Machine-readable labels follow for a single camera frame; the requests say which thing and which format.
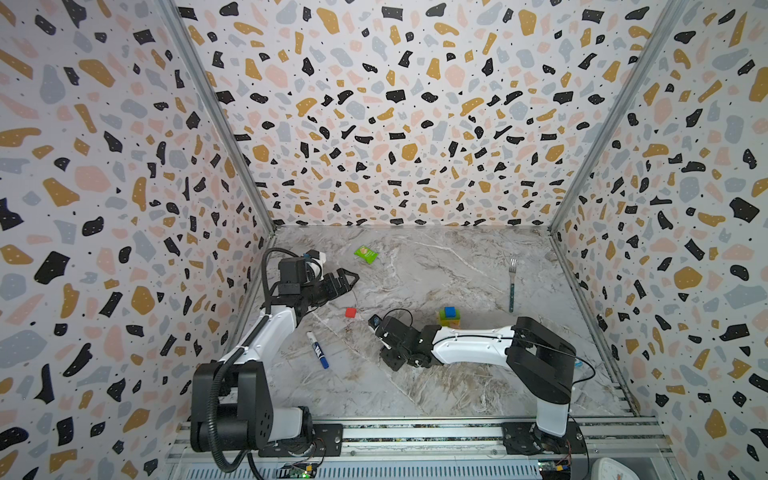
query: marker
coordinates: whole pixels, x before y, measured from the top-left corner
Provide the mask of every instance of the marker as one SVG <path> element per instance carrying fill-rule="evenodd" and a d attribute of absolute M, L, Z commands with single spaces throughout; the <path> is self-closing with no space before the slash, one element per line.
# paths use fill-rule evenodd
<path fill-rule="evenodd" d="M 328 368 L 328 360 L 326 360 L 326 354 L 323 353 L 323 349 L 320 348 L 320 344 L 317 342 L 317 338 L 315 338 L 315 334 L 312 332 L 306 333 L 306 338 L 310 339 L 310 343 L 312 343 L 312 348 L 315 350 L 315 355 L 317 355 L 317 359 L 320 361 L 320 363 L 323 364 L 323 368 Z"/>

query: metal corner post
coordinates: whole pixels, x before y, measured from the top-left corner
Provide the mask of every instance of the metal corner post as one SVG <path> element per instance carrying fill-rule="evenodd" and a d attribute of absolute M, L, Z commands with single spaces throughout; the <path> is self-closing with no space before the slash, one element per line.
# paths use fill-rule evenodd
<path fill-rule="evenodd" d="M 640 59 L 637 61 L 637 65 L 630 73 L 627 83 L 616 99 L 616 103 L 603 123 L 603 127 L 594 139 L 594 143 L 587 152 L 587 156 L 584 158 L 584 163 L 576 172 L 576 177 L 571 182 L 571 186 L 565 193 L 565 198 L 560 203 L 558 211 L 555 212 L 552 223 L 549 225 L 551 232 L 556 232 L 563 224 L 568 211 L 573 206 L 574 202 L 578 198 L 578 192 L 587 183 L 589 174 L 594 169 L 594 166 L 600 160 L 600 156 L 603 154 L 608 142 L 613 137 L 616 128 L 621 123 L 621 119 L 624 117 L 624 112 L 630 106 L 630 103 L 634 100 L 634 96 L 640 91 L 640 87 L 645 79 L 650 67 L 652 67 L 664 49 L 664 45 L 667 43 L 667 39 L 670 37 L 674 30 L 677 20 L 683 15 L 688 0 L 668 0 L 664 9 L 661 11 L 656 25 L 654 25 L 653 33 L 650 40 L 645 45 L 643 53 L 640 55 Z"/>
<path fill-rule="evenodd" d="M 195 48 L 192 45 L 189 35 L 187 35 L 187 29 L 181 21 L 176 3 L 174 0 L 155 0 L 155 5 L 157 5 L 160 15 L 170 32 L 170 36 L 178 49 L 179 56 L 187 66 L 187 70 L 192 77 L 192 82 L 200 95 L 200 100 L 203 102 L 203 106 L 208 110 L 208 114 L 210 115 L 214 127 L 221 135 L 221 140 L 224 143 L 227 155 L 232 159 L 235 171 L 243 183 L 243 189 L 246 191 L 248 198 L 250 198 L 253 207 L 256 209 L 256 214 L 261 220 L 262 226 L 270 237 L 273 236 L 275 233 L 275 224 L 272 222 L 269 212 L 266 209 L 266 205 L 264 205 L 264 202 L 261 199 L 259 189 L 253 182 L 253 178 L 250 176 L 248 166 L 245 165 L 243 153 L 237 146 L 234 134 L 230 129 L 230 124 L 219 108 L 216 94 L 208 83 L 207 76 L 205 75 L 205 68 L 195 52 Z"/>

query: side wall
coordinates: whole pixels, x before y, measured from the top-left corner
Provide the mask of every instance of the side wall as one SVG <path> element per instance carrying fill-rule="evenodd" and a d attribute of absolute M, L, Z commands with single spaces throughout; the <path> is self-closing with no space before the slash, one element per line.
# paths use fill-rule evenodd
<path fill-rule="evenodd" d="M 266 239 L 152 2 L 0 13 L 0 475 L 156 478 Z"/>
<path fill-rule="evenodd" d="M 768 470 L 768 4 L 752 4 L 690 3 L 556 234 L 696 479 Z"/>
<path fill-rule="evenodd" d="M 666 2 L 315 3 L 177 2 L 278 224 L 549 223 Z"/>

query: marble tabletop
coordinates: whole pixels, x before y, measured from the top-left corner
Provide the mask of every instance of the marble tabletop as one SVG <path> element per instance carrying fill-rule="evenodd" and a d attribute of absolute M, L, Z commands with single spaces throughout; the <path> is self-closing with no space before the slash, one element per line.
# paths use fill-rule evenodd
<path fill-rule="evenodd" d="M 533 416 L 535 397 L 510 370 L 457 363 L 393 372 L 379 358 L 381 342 L 368 318 L 393 308 L 413 313 L 420 329 L 435 311 L 455 306 L 461 327 L 489 329 L 530 316 L 564 337 L 598 370 L 573 393 L 573 415 L 629 415 L 608 377 L 545 230 L 471 227 L 281 227 L 273 242 L 301 254 L 326 252 L 326 272 L 344 267 L 360 275 L 351 293 L 305 316 L 267 368 L 275 406 L 309 406 L 317 416 Z M 354 255 L 378 252 L 370 265 Z M 270 261 L 270 284 L 277 258 Z M 508 312 L 509 260 L 518 259 L 515 312 Z M 257 299 L 249 323 L 255 322 Z M 344 316 L 347 307 L 357 315 Z M 394 316 L 408 322 L 407 313 Z M 310 348 L 312 330 L 330 368 Z M 590 373 L 586 365 L 574 376 Z"/>

